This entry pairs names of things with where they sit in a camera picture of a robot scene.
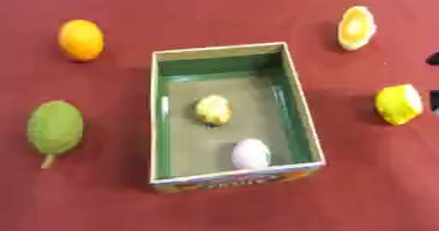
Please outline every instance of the box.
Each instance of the box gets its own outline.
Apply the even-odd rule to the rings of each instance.
[[[211,128],[194,103],[220,94],[233,115]],[[150,183],[165,193],[284,182],[325,164],[286,43],[153,53]],[[271,151],[265,169],[236,169],[233,146],[259,138]]]

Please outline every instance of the red tablecloth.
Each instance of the red tablecloth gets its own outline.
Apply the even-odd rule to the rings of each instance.
[[[412,83],[428,104],[439,68],[439,0],[0,0],[0,226],[16,231],[439,230],[439,117],[404,126],[372,109],[384,85]],[[378,33],[358,52],[335,43],[345,9],[366,5]],[[97,22],[106,50],[72,64],[56,33]],[[147,189],[154,50],[286,41],[327,155],[288,184],[156,195]],[[25,140],[47,100],[77,105],[83,144],[53,169]]]

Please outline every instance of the green ball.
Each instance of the green ball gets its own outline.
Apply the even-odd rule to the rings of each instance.
[[[82,131],[80,111],[64,101],[42,104],[27,122],[28,141],[44,155],[59,155],[74,148]]]

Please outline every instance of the lemon slice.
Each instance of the lemon slice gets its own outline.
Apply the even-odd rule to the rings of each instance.
[[[410,84],[389,86],[375,97],[378,113],[389,123],[402,125],[422,114],[422,101]]]
[[[349,8],[338,24],[338,42],[348,51],[365,46],[375,33],[376,24],[373,15],[367,7],[363,6]]]
[[[201,99],[195,107],[197,117],[209,125],[222,125],[231,118],[231,107],[227,99],[220,95],[210,95]]]

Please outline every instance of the fruit stem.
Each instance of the fruit stem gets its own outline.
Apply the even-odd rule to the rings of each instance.
[[[42,163],[42,165],[41,165],[41,168],[42,169],[47,169],[47,168],[50,168],[50,166],[52,165],[52,163],[55,161],[55,156],[54,155],[47,155],[45,158],[44,158],[44,161],[43,161],[43,163]]]

